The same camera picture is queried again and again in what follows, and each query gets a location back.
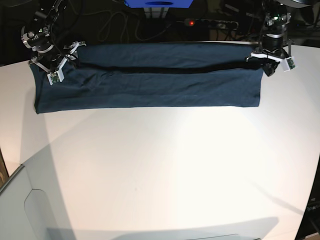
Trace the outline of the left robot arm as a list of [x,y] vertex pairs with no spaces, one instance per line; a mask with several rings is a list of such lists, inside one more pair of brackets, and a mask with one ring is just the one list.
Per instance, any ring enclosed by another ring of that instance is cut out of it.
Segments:
[[292,56],[292,40],[288,37],[288,24],[291,13],[276,0],[263,0],[261,3],[264,20],[258,35],[258,45],[246,58],[260,59],[264,73],[270,77],[277,67],[281,66],[284,72],[296,67]]

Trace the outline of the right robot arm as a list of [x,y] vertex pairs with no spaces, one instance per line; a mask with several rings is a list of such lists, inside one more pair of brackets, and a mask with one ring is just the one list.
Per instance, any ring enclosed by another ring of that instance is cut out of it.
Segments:
[[70,27],[62,26],[61,18],[68,3],[67,0],[40,0],[34,19],[21,29],[22,43],[33,51],[28,64],[44,71],[50,85],[63,82],[63,67],[66,63],[76,66],[77,50],[86,45],[84,41],[62,44],[62,40],[77,24],[75,21]]

